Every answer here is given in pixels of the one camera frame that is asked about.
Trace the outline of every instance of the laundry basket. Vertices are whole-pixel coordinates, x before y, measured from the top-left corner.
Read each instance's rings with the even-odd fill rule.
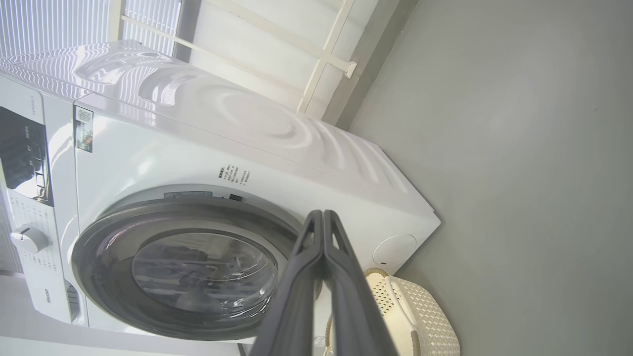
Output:
[[[399,356],[460,354],[451,323],[426,289],[392,277],[382,269],[368,269],[365,277]],[[333,327],[330,318],[325,335],[326,355],[334,354]]]

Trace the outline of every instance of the washing machine drum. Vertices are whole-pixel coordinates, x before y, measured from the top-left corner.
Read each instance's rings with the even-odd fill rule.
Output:
[[[145,201],[89,226],[73,249],[73,271],[93,303],[138,329],[188,340],[248,338],[297,236],[238,201]]]

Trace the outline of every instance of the floor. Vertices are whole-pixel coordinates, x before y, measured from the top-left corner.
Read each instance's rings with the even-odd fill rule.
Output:
[[[350,131],[442,225],[462,355],[632,355],[633,3],[420,0]]]

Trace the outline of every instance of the white washing machine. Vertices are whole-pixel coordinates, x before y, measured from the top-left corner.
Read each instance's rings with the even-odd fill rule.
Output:
[[[336,211],[361,267],[390,273],[439,225],[376,145],[140,44],[0,74],[11,237],[57,320],[252,343],[310,211]]]

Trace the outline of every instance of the dial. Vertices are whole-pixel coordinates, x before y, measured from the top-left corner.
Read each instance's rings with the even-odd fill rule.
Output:
[[[21,251],[36,254],[49,245],[44,233],[31,225],[22,225],[11,232],[11,242]]]

